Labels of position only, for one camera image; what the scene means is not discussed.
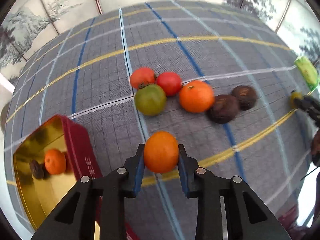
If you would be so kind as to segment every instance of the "black cable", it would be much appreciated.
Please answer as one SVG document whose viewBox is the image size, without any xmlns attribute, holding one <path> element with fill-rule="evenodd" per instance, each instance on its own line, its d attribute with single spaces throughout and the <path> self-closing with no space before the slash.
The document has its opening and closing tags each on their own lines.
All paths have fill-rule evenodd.
<svg viewBox="0 0 320 240">
<path fill-rule="evenodd" d="M 308 176 L 309 174 L 313 173 L 316 169 L 318 169 L 319 167 L 316 167 L 315 169 L 313 169 L 312 171 L 310 171 L 307 175 L 303 176 L 302 179 L 300 179 L 300 181 L 302 181 L 306 176 Z"/>
</svg>

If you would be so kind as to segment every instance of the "green tomato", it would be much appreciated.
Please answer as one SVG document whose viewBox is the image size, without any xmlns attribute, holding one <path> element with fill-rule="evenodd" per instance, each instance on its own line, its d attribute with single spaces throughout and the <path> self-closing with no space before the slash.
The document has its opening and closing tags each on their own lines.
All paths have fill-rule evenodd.
<svg viewBox="0 0 320 240">
<path fill-rule="evenodd" d="M 137 91 L 134 102 L 141 113 L 157 115 L 165 108 L 167 97 L 160 86 L 150 84 Z"/>
</svg>

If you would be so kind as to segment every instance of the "yellow object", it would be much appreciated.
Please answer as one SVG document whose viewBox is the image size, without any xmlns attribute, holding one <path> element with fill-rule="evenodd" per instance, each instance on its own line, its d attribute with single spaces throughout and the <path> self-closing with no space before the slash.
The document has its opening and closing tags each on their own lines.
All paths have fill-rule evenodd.
<svg viewBox="0 0 320 240">
<path fill-rule="evenodd" d="M 294 101 L 293 101 L 295 98 L 303 99 L 303 95 L 300 92 L 297 92 L 295 90 L 291 92 L 290 106 L 291 106 L 292 109 L 297 108 L 297 106 L 294 104 Z"/>
<path fill-rule="evenodd" d="M 46 122 L 33 132 L 13 154 L 13 168 L 18 192 L 29 221 L 37 230 L 59 201 L 76 183 L 73 172 L 52 175 L 47 179 L 35 179 L 29 167 L 31 160 L 44 161 L 49 149 L 67 151 L 62 123 L 59 117 Z M 95 239 L 100 228 L 96 222 Z"/>
<path fill-rule="evenodd" d="M 299 68 L 309 89 L 316 89 L 316 87 L 319 85 L 319 76 L 316 68 L 313 66 L 310 60 L 305 56 L 298 57 L 294 64 Z"/>
</svg>

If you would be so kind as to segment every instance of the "grid pattern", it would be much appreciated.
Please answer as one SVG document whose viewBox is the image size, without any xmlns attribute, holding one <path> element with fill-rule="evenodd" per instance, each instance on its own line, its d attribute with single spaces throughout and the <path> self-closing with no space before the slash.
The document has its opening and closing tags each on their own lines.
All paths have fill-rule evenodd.
<svg viewBox="0 0 320 240">
<path fill-rule="evenodd" d="M 185 7 L 213 8 L 212 11 L 187 8 L 197 17 L 238 21 L 241 24 L 246 23 L 267 30 L 252 29 L 250 31 L 241 24 L 205 21 L 210 28 L 216 30 L 220 35 L 250 39 L 259 39 L 260 36 L 264 41 L 284 44 L 275 34 L 270 33 L 270 29 L 263 23 L 252 19 L 252 15 L 249 15 L 247 12 L 228 6 L 217 6 L 208 3 L 191 1 L 179 3 Z M 150 5 L 155 10 L 158 7 L 173 6 L 169 1 L 153 2 Z M 145 4 L 139 4 L 123 8 L 122 14 L 147 8 Z M 221 10 L 228 10 L 231 13 L 235 12 L 237 14 L 222 13 Z M 190 18 L 181 9 L 159 10 L 158 13 L 163 18 Z M 94 24 L 111 17 L 118 17 L 118 15 L 118 10 L 104 14 L 97 17 Z M 151 10 L 124 16 L 124 26 L 152 21 L 143 26 L 138 25 L 125 28 L 127 45 L 133 46 L 163 38 L 172 38 L 161 22 L 155 22 L 156 19 Z M 71 35 L 88 27 L 91 22 L 92 19 L 76 26 L 73 28 Z M 212 35 L 195 20 L 168 21 L 167 24 L 178 36 Z M 90 30 L 89 39 L 106 32 L 109 33 L 87 42 L 81 63 L 110 52 L 122 50 L 121 32 L 117 30 L 119 28 L 119 18 L 94 26 Z M 87 32 L 88 29 L 83 30 L 78 35 L 68 39 L 61 53 L 66 52 L 77 44 L 83 43 Z M 39 52 L 39 56 L 62 42 L 67 34 L 68 31 L 43 46 Z M 295 60 L 295 55 L 292 52 L 281 48 L 268 48 L 265 45 L 251 44 L 249 42 L 225 42 L 233 49 L 249 70 L 279 68 L 283 65 L 292 66 Z M 182 44 L 204 75 L 214 76 L 242 71 L 232 55 L 218 41 L 184 41 Z M 60 46 L 50 50 L 32 65 L 27 76 L 27 80 L 30 80 L 23 84 L 25 77 L 20 78 L 17 89 L 23 85 L 23 88 L 19 91 L 21 95 L 19 101 L 18 94 L 12 99 L 9 114 L 15 111 L 16 106 L 19 107 L 45 86 L 53 64 L 53 62 L 49 64 L 48 62 L 55 59 Z M 56 80 L 67 71 L 77 67 L 81 49 L 82 45 L 76 46 L 57 58 L 49 82 Z M 181 76 L 183 81 L 198 77 L 190 60 L 175 42 L 130 50 L 128 54 L 133 71 L 141 66 L 149 66 L 155 70 L 156 74 L 164 71 L 174 71 Z M 25 69 L 31 65 L 34 57 L 32 56 L 27 62 Z M 37 70 L 46 64 L 45 68 L 33 76 Z M 94 62 L 79 70 L 76 84 L 76 112 L 87 111 L 74 121 L 87 129 L 94 154 L 103 175 L 107 175 L 110 171 L 122 166 L 126 158 L 135 154 L 138 144 L 142 142 L 139 130 L 140 123 L 134 110 L 133 100 L 110 103 L 111 100 L 129 98 L 131 96 L 132 91 L 129 86 L 127 72 L 123 53 Z M 288 95 L 293 89 L 296 89 L 295 83 L 304 94 L 309 92 L 297 68 L 289 72 L 254 74 L 253 77 L 269 103 L 276 120 L 291 110 L 288 106 Z M 73 71 L 47 88 L 42 122 L 54 114 L 71 115 L 74 80 L 75 72 Z M 214 88 L 216 95 L 229 94 L 237 85 L 253 85 L 252 81 L 245 75 L 216 79 L 209 81 L 209 84 Z M 43 92 L 39 93 L 15 114 L 14 122 L 11 119 L 6 124 L 4 146 L 8 147 L 9 150 L 5 151 L 4 159 L 8 180 L 14 180 L 11 152 L 14 153 L 19 145 L 15 144 L 10 148 L 11 142 L 20 140 L 21 136 L 25 136 L 37 128 L 42 96 Z M 106 105 L 103 109 L 97 111 L 88 110 L 90 107 L 104 103 Z M 209 122 L 204 114 L 187 113 L 181 109 L 177 97 L 167 99 L 166 108 L 160 115 L 155 117 L 144 116 L 143 118 L 149 135 L 159 130 L 166 130 L 172 133 L 179 143 L 184 144 L 187 153 L 198 161 L 218 154 L 230 147 L 230 143 L 221 125 Z M 310 143 L 311 135 L 308 133 L 307 120 L 306 115 L 297 113 L 279 127 L 288 157 L 289 171 L 295 171 L 291 181 L 293 187 L 297 185 L 307 169 L 304 164 L 297 168 L 306 151 L 306 146 Z M 270 125 L 270 117 L 260 98 L 254 108 L 241 112 L 236 119 L 229 123 L 236 143 L 249 139 Z M 286 180 L 276 133 L 270 133 L 262 140 L 244 149 L 240 155 L 249 185 L 262 200 L 267 201 Z M 208 169 L 213 171 L 217 176 L 225 178 L 231 178 L 239 174 L 233 157 L 208 167 Z M 146 170 L 145 175 L 150 176 L 151 172 Z M 178 179 L 165 182 L 165 187 L 185 239 L 194 239 L 197 200 L 188 200 L 184 197 Z M 15 211 L 22 217 L 25 217 L 19 204 L 19 197 L 15 187 L 9 185 L 9 191 Z M 269 203 L 271 210 L 277 212 L 287 197 L 288 190 L 287 187 L 284 187 L 284 190 Z M 143 187 L 135 200 L 129 199 L 125 201 L 125 207 L 126 220 L 142 240 L 175 238 L 162 207 L 156 185 Z M 30 228 L 30 226 L 26 225 L 25 221 L 22 223 L 27 228 Z"/>
</svg>

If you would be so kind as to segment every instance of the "orange tomato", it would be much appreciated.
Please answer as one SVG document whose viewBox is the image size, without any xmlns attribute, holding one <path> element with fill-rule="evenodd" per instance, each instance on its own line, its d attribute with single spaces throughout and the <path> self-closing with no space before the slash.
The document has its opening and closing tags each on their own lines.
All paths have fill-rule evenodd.
<svg viewBox="0 0 320 240">
<path fill-rule="evenodd" d="M 188 112 L 204 112 L 214 103 L 213 89 L 203 81 L 191 81 L 180 90 L 179 102 L 182 108 Z"/>
<path fill-rule="evenodd" d="M 178 163 L 178 142 L 170 133 L 159 131 L 147 140 L 144 147 L 144 164 L 155 173 L 171 171 Z"/>
<path fill-rule="evenodd" d="M 47 150 L 44 155 L 44 166 L 51 175 L 58 175 L 66 171 L 67 161 L 64 153 L 57 149 Z"/>
<path fill-rule="evenodd" d="M 141 85 L 154 84 L 155 82 L 155 73 L 149 67 L 138 68 L 130 76 L 130 84 L 135 89 L 139 89 Z"/>
</svg>

